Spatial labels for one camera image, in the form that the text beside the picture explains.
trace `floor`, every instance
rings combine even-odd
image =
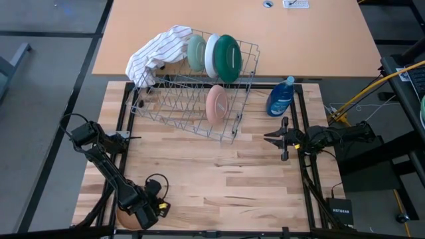
[[[105,5],[106,0],[0,0],[0,6],[7,6],[0,7],[0,32],[93,33]],[[425,2],[417,0],[416,6],[425,14]],[[418,23],[407,8],[362,6],[361,9],[376,39],[417,40],[422,36]],[[17,222],[22,218],[24,207],[35,186],[92,39],[11,37],[0,34],[0,55],[10,60],[22,42],[29,42],[33,51],[22,61],[0,105],[0,150],[3,154],[0,163],[0,234],[17,229]],[[400,53],[406,49],[405,46],[379,46],[383,56]],[[108,81],[125,80],[123,76],[91,76],[94,59],[95,57],[90,62],[74,107],[74,112],[91,120],[96,120],[99,116]],[[369,83],[368,80],[356,79],[323,79],[312,82],[320,83],[326,106],[346,102]],[[390,88],[385,86],[381,91],[390,91]],[[364,105],[381,103],[376,94],[362,102]],[[376,108],[364,106],[361,111],[352,110],[349,121],[361,121]],[[68,128],[72,129],[79,123],[78,120],[72,119]],[[385,141],[411,130],[407,118],[397,104],[383,107],[369,123],[375,133],[381,134]],[[30,230],[70,226],[85,164],[85,158],[75,153],[69,141],[64,138]],[[403,181],[420,213],[419,216],[424,218],[425,201],[422,199],[425,189],[415,174],[404,176]],[[358,230],[406,235],[403,225],[394,221],[398,207],[392,191],[347,193],[347,197],[353,201],[355,227]],[[421,230],[425,221],[409,222],[408,225],[413,236],[425,237],[425,231]]]

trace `pink plate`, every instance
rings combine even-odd
[[[221,123],[227,113],[226,90],[219,85],[213,86],[208,92],[205,105],[208,122],[211,124]]]

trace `white striped cloth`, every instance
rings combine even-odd
[[[191,35],[190,27],[179,25],[158,34],[130,57],[126,68],[128,78],[137,87],[154,85],[156,69],[165,62],[178,62],[187,56],[187,41]]]

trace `white plate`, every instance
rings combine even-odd
[[[214,47],[219,38],[220,36],[217,34],[212,34],[205,47],[205,70],[211,78],[216,78],[218,76],[214,65]]]

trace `wooden tabletop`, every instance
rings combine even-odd
[[[116,128],[124,86],[125,82],[108,84],[98,120],[105,131]],[[310,125],[327,126],[319,85],[303,84],[303,90]],[[263,134],[276,131],[281,121],[264,111],[269,93],[270,90],[251,90],[238,135],[231,145],[150,118],[135,117],[132,136],[142,138],[131,140],[125,177],[144,185],[147,176],[162,173],[170,182],[166,201],[171,203],[171,210],[152,229],[281,231],[287,226],[293,232],[309,231],[295,149],[289,148],[290,159],[282,162],[281,151],[263,140]],[[296,105],[302,125],[297,100]],[[289,110],[285,116],[290,118],[292,127]],[[317,166],[323,196],[329,197],[331,187],[341,182],[337,162],[322,153],[317,156]],[[161,178],[155,179],[165,184]],[[103,176],[88,162],[73,224],[91,211],[103,185]],[[341,186],[335,187],[335,196],[344,198]],[[317,203],[312,199],[315,221],[320,225]],[[117,228],[139,228],[135,217],[125,212],[118,211],[118,219]]]
[[[257,76],[376,77],[380,55],[356,0],[114,1],[93,74],[125,74],[130,56],[174,25],[259,46]]]

